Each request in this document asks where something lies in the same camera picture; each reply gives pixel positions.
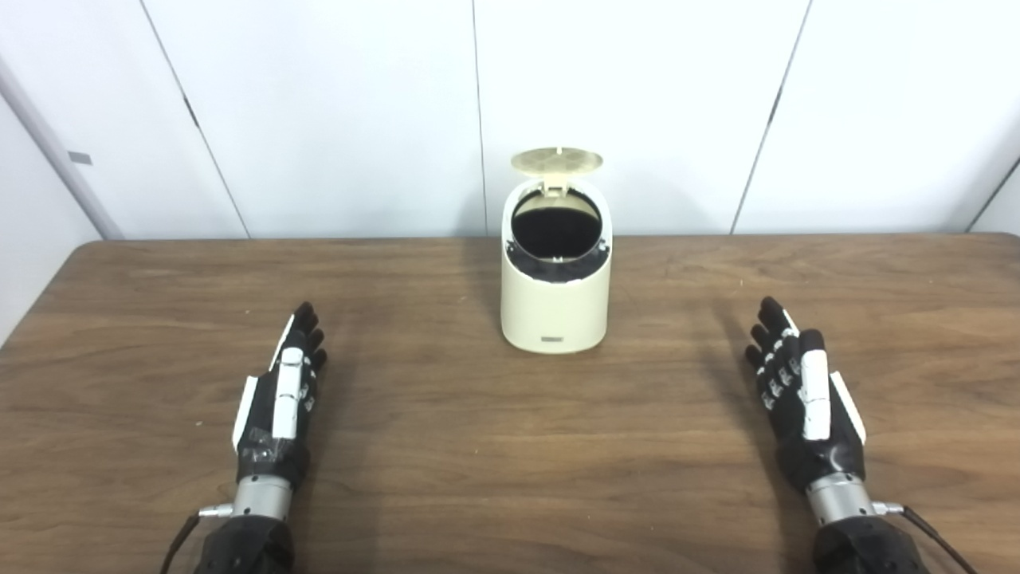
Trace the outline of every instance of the white finger segment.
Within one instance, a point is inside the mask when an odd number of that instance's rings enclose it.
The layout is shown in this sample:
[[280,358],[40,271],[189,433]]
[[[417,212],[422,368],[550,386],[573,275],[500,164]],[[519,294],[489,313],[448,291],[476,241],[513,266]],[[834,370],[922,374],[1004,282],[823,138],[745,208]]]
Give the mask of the white finger segment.
[[301,368],[305,354],[288,348],[279,356],[276,376],[276,401],[272,410],[272,437],[293,439],[298,435],[298,397],[301,395]]
[[294,325],[294,316],[292,315],[290,319],[287,320],[287,326],[284,327],[284,333],[279,336],[279,342],[276,343],[276,351],[272,352],[272,359],[269,360],[269,371],[272,371],[273,365],[276,364],[276,356],[279,355],[279,348],[284,347],[284,342],[287,341],[287,334],[291,332],[291,326]]
[[823,350],[809,351],[801,358],[801,401],[804,402],[805,440],[825,440],[832,424],[828,393],[828,357]]
[[241,392],[241,405],[238,406],[238,416],[234,419],[234,452],[238,452],[238,445],[241,442],[241,435],[248,426],[248,416],[252,412],[252,400],[255,399],[255,387],[258,386],[258,377],[248,377],[245,381],[245,390]]
[[868,432],[864,429],[864,420],[861,419],[861,414],[857,411],[854,398],[850,396],[850,389],[847,388],[847,383],[843,380],[843,375],[838,371],[833,371],[830,377],[832,379],[832,386],[835,387],[835,393],[839,396],[839,401],[843,402],[844,408],[847,409],[850,422],[854,424],[857,436],[861,437],[861,445],[864,445],[868,440]]

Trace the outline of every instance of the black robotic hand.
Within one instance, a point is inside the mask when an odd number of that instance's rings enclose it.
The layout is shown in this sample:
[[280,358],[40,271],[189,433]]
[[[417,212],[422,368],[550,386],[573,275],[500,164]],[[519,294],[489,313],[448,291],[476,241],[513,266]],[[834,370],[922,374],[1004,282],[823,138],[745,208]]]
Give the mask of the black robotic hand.
[[318,317],[308,303],[291,316],[262,376],[249,377],[234,423],[238,480],[273,474],[294,489],[308,471],[308,422],[317,395],[316,373],[326,361]]
[[325,364],[322,331],[310,304],[294,312],[269,369],[249,377],[234,423],[238,491],[234,503],[206,507],[188,518],[170,543],[160,572],[199,520],[225,518],[205,538],[196,573],[289,574],[294,541],[288,526],[291,499],[308,474],[308,424]]
[[762,301],[761,322],[747,349],[756,387],[778,448],[779,470],[803,492],[836,473],[864,480],[864,423],[838,372],[829,373],[822,334],[800,332],[772,298]]
[[776,462],[807,495],[820,529],[814,563],[821,574],[926,574],[913,539],[878,515],[864,488],[864,424],[838,372],[829,373],[825,342],[799,331],[773,300],[762,301],[757,346],[746,355],[777,441]]

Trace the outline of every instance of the wooden table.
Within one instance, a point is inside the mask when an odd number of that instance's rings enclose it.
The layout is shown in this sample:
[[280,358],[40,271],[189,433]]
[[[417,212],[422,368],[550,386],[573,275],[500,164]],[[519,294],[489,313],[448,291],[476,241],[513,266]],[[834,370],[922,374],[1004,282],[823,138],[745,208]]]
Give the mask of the wooden table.
[[871,494],[983,574],[1020,569],[1016,237],[616,248],[609,335],[569,357],[503,341],[494,239],[79,249],[0,351],[0,571],[155,572],[188,513],[231,500],[244,377],[308,300],[330,364],[299,572],[808,572],[815,527],[742,357],[766,295],[825,333]]

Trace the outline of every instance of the cream trash can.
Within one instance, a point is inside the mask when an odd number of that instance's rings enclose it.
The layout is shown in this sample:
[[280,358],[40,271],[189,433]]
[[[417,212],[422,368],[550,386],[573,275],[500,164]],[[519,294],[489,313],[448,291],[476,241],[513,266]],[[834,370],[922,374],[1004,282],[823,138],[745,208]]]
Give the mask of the cream trash can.
[[602,157],[551,147],[511,163],[537,178],[517,186],[503,207],[503,335],[531,353],[592,349],[606,335],[613,225],[602,193],[577,176]]

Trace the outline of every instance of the open lid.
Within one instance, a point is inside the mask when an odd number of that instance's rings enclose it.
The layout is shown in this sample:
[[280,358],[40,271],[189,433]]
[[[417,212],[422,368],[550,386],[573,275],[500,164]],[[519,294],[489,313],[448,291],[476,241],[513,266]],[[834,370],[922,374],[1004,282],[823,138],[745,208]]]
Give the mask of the open lid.
[[510,164],[526,175],[542,177],[543,195],[563,197],[567,177],[598,169],[602,156],[575,147],[543,147],[514,155]]

